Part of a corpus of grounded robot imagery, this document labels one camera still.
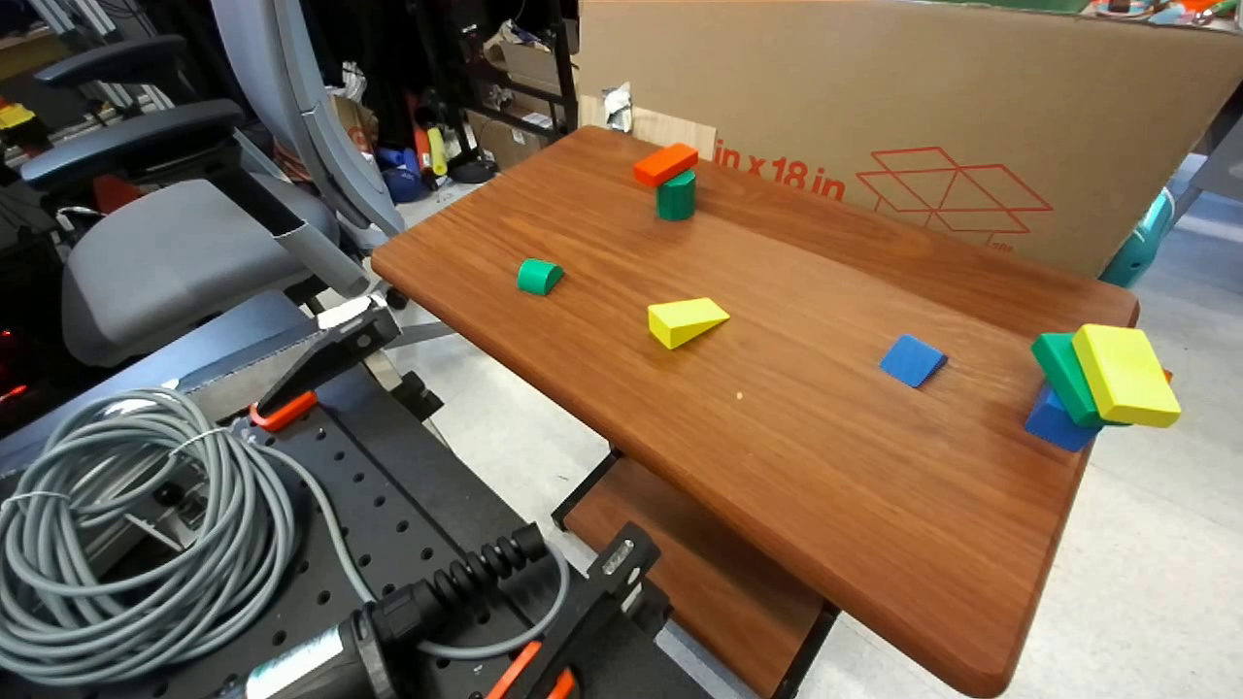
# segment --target green block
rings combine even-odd
[[[1055,403],[1072,416],[1072,422],[1099,428],[1099,412],[1094,412],[1081,352],[1072,345],[1072,336],[1042,336],[1034,342],[1034,356],[1035,356]]]
[[[693,170],[683,170],[656,191],[656,217],[661,220],[693,217]]]
[[[539,257],[529,257],[529,262],[521,262],[517,266],[517,288],[523,293],[523,294],[552,294],[552,288],[559,285],[559,266],[552,266],[552,262],[539,262]]]

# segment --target blue block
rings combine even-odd
[[[1025,416],[1025,431],[1059,448],[1059,451],[1083,451],[1099,428],[1081,428],[1047,390],[1042,390],[1034,412]]]
[[[929,386],[929,377],[945,364],[945,352],[911,336],[899,336],[889,352],[883,356],[883,368],[895,377],[910,390]]]

